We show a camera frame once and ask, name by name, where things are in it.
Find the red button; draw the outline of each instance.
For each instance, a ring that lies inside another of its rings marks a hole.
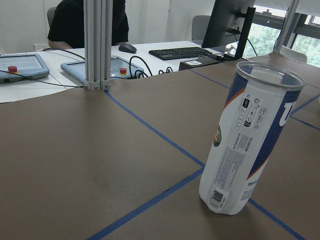
[[[123,74],[123,75],[127,74],[127,69],[124,67],[120,68],[120,74]]]
[[[8,66],[8,72],[9,73],[16,73],[16,72],[18,72],[18,69],[16,66]]]

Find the orange stripe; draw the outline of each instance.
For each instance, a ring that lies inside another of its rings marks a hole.
[[[247,177],[247,180],[248,180],[249,178],[251,178],[251,177],[266,163],[266,161],[269,159],[269,157],[270,157],[270,155],[266,158],[266,160],[264,160],[264,162],[263,162],[253,173],[251,173],[251,174]]]
[[[229,105],[229,103],[231,103],[236,97],[238,97],[240,94],[242,94],[244,91],[245,91],[245,87],[244,88],[242,88],[240,91],[238,91],[226,104],[225,104],[225,106],[224,106],[224,108],[226,108],[228,105]]]

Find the container rim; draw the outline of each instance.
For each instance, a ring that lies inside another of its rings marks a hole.
[[[291,76],[292,78],[296,79],[300,85],[285,85],[285,84],[277,84],[277,83],[273,83],[273,82],[269,82],[263,79],[259,79],[257,77],[254,77],[248,73],[246,73],[245,71],[243,71],[240,67],[242,66],[259,66],[259,67],[263,67],[263,68],[267,68],[270,70],[275,70],[279,73],[283,73],[286,75]],[[276,65],[272,65],[272,64],[267,64],[267,63],[262,63],[262,62],[254,62],[254,61],[240,61],[236,64],[236,72],[243,78],[245,79],[251,79],[266,85],[271,85],[271,86],[275,86],[275,87],[279,87],[279,88],[283,88],[283,89],[287,89],[290,91],[293,90],[301,90],[305,85],[306,82],[303,80],[303,78],[301,76],[299,76],[298,74],[289,71],[283,67],[280,66],[276,66]]]

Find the tennis ball can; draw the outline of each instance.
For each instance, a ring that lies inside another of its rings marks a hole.
[[[237,63],[199,185],[211,211],[234,215],[246,205],[304,85],[275,65]]]

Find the computer monitor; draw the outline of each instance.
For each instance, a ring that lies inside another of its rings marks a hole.
[[[254,3],[255,0],[215,0],[201,47],[216,48],[238,42],[235,55],[225,57],[241,58],[256,10]]]

